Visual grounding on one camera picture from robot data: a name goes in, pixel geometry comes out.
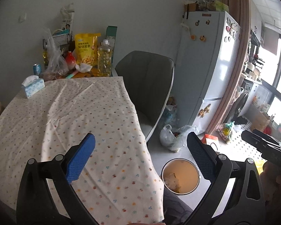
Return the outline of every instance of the gray pants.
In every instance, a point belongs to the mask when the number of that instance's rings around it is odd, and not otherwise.
[[[164,189],[163,193],[163,213],[166,225],[180,225],[192,213],[192,209],[178,198],[177,195]]]

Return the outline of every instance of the white refrigerator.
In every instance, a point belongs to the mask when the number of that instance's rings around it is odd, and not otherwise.
[[[241,29],[227,12],[189,12],[186,17],[172,93],[178,127],[196,125],[202,133],[231,78]]]

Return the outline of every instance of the screw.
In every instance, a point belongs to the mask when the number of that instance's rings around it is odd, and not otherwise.
[[[254,160],[253,160],[252,158],[248,158],[247,160],[248,160],[248,162],[251,163],[251,164],[254,163]]]
[[[31,159],[28,160],[28,164],[31,165],[31,164],[33,164],[33,163],[34,163],[34,159],[33,159],[33,158],[31,158]]]
[[[63,155],[57,155],[57,156],[55,157],[55,160],[56,160],[56,161],[61,161],[63,158],[64,158]]]
[[[227,157],[224,154],[219,154],[218,157],[221,160],[226,160],[227,159]]]

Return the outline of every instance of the cooking oil bottle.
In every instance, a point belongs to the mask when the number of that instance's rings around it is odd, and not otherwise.
[[[44,59],[44,68],[47,69],[49,60],[48,60],[48,53],[47,53],[47,45],[45,46],[43,50],[43,59]]]
[[[98,75],[100,77],[109,77],[111,74],[111,56],[112,47],[108,40],[103,40],[98,47]]]

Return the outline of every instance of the white tablecloth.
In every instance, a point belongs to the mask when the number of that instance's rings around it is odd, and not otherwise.
[[[52,160],[88,132],[96,147],[72,186],[93,217],[102,225],[161,221],[163,182],[122,77],[50,81],[29,99],[20,92],[11,101],[0,116],[0,200],[16,209],[27,160]],[[67,215],[53,182],[49,187]]]

